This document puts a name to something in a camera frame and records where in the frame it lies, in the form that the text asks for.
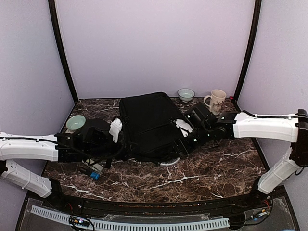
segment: light green bowl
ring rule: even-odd
[[[76,131],[84,126],[86,118],[82,115],[75,115],[66,122],[66,128],[71,131]]]

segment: white plastic casing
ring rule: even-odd
[[[175,124],[176,124],[177,128],[182,128],[181,132],[182,132],[184,137],[187,137],[188,133],[191,133],[193,131],[192,127],[182,119],[177,119],[175,121]]]
[[[110,125],[109,134],[113,136],[114,143],[117,143],[119,133],[122,130],[122,122],[120,119],[116,118]]]
[[[51,194],[51,182],[48,178],[41,177],[13,160],[6,161],[7,171],[1,174],[1,179],[6,179],[14,184],[28,189],[40,197],[46,198]]]
[[[289,142],[297,142],[298,118],[291,118],[295,114],[279,115],[286,116],[288,119],[281,118],[256,118],[241,112],[237,114],[233,124],[234,137],[256,137],[278,139]]]
[[[55,149],[56,144],[41,141],[39,139],[46,139],[57,141],[54,135],[48,136],[17,136],[10,135],[4,132],[0,133],[0,161],[8,159],[39,159],[58,161],[58,150]],[[12,140],[9,137],[26,137],[33,138],[33,140]]]
[[[301,167],[293,160],[290,160],[291,148],[267,173],[263,174],[258,183],[258,189],[262,193],[271,193],[279,184],[288,179],[295,171]]]

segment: mug handle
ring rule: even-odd
[[[203,98],[203,102],[204,102],[204,104],[205,104],[206,106],[209,107],[209,109],[211,109],[211,106],[205,102],[208,98],[211,98],[211,99],[212,99],[212,96],[211,96],[211,95],[205,96],[205,97]]]

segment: lavender wall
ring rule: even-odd
[[[57,1],[80,98],[234,93],[254,0]]]
[[[252,113],[308,110],[308,1],[263,1],[256,42],[239,106]],[[272,167],[289,143],[259,140]],[[301,230],[308,230],[307,170],[286,183]]]
[[[48,2],[1,1],[0,129],[46,135],[73,107],[54,40]],[[18,161],[40,174],[44,161]],[[15,230],[26,191],[0,180],[0,230]]]

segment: white mug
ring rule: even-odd
[[[217,116],[221,112],[221,107],[226,97],[227,94],[223,90],[215,89],[212,90],[211,95],[204,97],[203,102],[206,106],[209,107],[210,111]],[[208,98],[211,98],[210,104],[205,102]]]

